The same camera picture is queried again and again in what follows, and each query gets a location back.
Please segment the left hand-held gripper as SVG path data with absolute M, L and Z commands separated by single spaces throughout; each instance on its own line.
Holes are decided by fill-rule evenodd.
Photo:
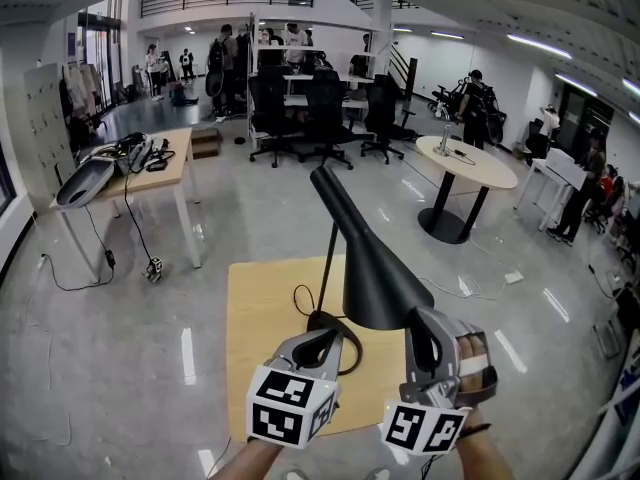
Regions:
M 256 368 L 246 397 L 246 433 L 251 438 L 304 449 L 332 420 L 341 395 L 339 374 L 343 335 L 316 329 L 291 337 L 274 356 L 312 376 L 268 366 Z

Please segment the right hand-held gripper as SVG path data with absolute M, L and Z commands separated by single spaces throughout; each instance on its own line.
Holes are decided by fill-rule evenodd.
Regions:
M 478 326 L 428 308 L 414 309 L 406 328 L 408 371 L 430 376 L 470 376 L 484 370 L 484 354 L 463 359 L 459 338 L 477 337 L 484 342 Z M 455 406 L 459 379 L 439 381 L 430 386 L 405 383 L 401 400 L 387 401 L 382 442 L 408 454 L 447 454 L 459 437 L 471 408 Z

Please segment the black desk lamp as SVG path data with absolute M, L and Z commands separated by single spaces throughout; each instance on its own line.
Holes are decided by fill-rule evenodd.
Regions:
M 435 308 L 433 295 L 373 232 L 333 170 L 319 166 L 310 180 L 332 219 L 321 288 L 326 288 L 336 240 L 341 236 L 346 244 L 344 316 L 370 330 L 414 331 L 416 363 L 433 374 L 439 365 L 434 353 L 441 346 L 432 343 L 433 333 L 418 316 L 420 310 Z

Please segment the person's right forearm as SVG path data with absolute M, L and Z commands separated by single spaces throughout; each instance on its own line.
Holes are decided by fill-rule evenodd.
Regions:
M 467 415 L 456 441 L 464 480 L 515 480 L 515 476 L 489 433 L 479 408 Z

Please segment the person's left forearm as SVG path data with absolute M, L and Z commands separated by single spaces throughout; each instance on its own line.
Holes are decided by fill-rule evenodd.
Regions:
M 207 480 L 264 480 L 283 446 L 252 439 Z

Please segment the person's right hand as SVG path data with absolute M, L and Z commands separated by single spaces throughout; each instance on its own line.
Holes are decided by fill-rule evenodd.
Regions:
M 483 334 L 470 334 L 457 340 L 460 355 L 457 407 L 476 407 L 497 391 L 498 375 L 491 364 Z

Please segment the round wooden table black legs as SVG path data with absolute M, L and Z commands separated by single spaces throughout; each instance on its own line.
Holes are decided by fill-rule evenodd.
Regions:
M 418 150 L 443 171 L 435 203 L 431 208 L 423 209 L 418 214 L 418 223 L 427 234 L 441 242 L 462 244 L 469 239 L 489 191 L 512 190 L 517 187 L 518 179 L 502 161 L 464 142 L 454 141 L 449 146 L 448 140 L 447 147 L 449 150 L 464 151 L 476 162 L 475 166 L 464 164 L 450 155 L 439 156 L 433 152 L 433 148 L 440 143 L 440 140 L 441 138 L 436 136 L 423 136 L 416 141 Z M 445 209 L 457 178 L 479 187 L 474 205 L 465 220 Z

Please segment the wooden step platform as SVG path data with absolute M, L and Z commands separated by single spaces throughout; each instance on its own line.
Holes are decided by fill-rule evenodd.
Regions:
M 222 135 L 216 127 L 193 129 L 192 152 L 195 159 L 217 157 L 221 151 Z

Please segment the black office chair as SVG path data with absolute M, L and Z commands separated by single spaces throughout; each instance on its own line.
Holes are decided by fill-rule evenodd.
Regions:
M 248 80 L 248 86 L 254 104 L 251 125 L 255 132 L 265 134 L 267 140 L 265 145 L 261 144 L 249 155 L 249 161 L 254 162 L 257 156 L 271 153 L 272 168 L 278 167 L 280 154 L 295 156 L 303 163 L 303 154 L 291 142 L 291 137 L 302 133 L 302 123 L 287 115 L 284 77 L 258 74 Z
M 388 75 L 376 75 L 371 84 L 366 87 L 368 112 L 364 119 L 366 132 L 373 136 L 361 143 L 360 154 L 365 157 L 367 153 L 379 152 L 384 157 L 386 165 L 390 163 L 389 154 L 396 155 L 399 160 L 404 159 L 404 154 L 391 146 L 393 140 L 414 142 L 418 135 L 414 130 L 406 127 L 408 118 L 413 112 L 402 110 L 403 121 L 396 123 L 396 96 L 393 79 Z
M 319 157 L 324 165 L 328 159 L 333 159 L 352 170 L 353 164 L 346 158 L 341 146 L 355 139 L 353 121 L 350 121 L 348 127 L 344 126 L 345 86 L 338 73 L 333 70 L 316 71 L 312 80 L 305 85 L 304 92 L 308 110 L 304 137 L 309 143 L 315 144 L 315 147 L 312 151 L 303 153 L 300 161 Z

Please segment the black staircase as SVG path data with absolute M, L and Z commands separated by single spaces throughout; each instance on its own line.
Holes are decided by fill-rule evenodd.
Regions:
M 414 95 L 418 60 L 405 58 L 396 44 L 389 48 L 389 75 L 394 80 L 404 101 L 410 101 Z

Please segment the grey oval shell pod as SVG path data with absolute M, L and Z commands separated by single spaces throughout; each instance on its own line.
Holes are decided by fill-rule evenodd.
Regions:
M 56 205 L 64 210 L 88 205 L 106 187 L 114 173 L 113 160 L 91 157 L 59 189 L 55 197 Z

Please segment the black framed window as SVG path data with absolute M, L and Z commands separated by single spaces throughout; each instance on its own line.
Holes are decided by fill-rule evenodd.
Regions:
M 8 164 L 0 145 L 0 217 L 16 198 L 16 191 L 8 170 Z

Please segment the clothes rack with coats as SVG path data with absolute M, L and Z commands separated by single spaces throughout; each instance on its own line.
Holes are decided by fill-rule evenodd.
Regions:
M 66 124 L 88 136 L 95 135 L 103 124 L 106 109 L 101 78 L 93 64 L 71 62 L 62 66 L 59 82 L 61 106 Z

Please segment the grey locker cabinet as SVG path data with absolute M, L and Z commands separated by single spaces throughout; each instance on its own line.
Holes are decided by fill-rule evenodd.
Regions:
M 60 74 L 59 66 L 52 63 L 29 70 L 23 77 L 35 153 L 34 196 L 44 208 L 76 170 L 59 93 Z

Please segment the glass entrance door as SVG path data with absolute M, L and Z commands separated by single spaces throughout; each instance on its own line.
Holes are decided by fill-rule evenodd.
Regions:
M 121 20 L 90 13 L 78 13 L 78 32 L 83 60 L 94 66 L 98 76 L 99 108 L 106 111 L 119 102 L 122 87 Z

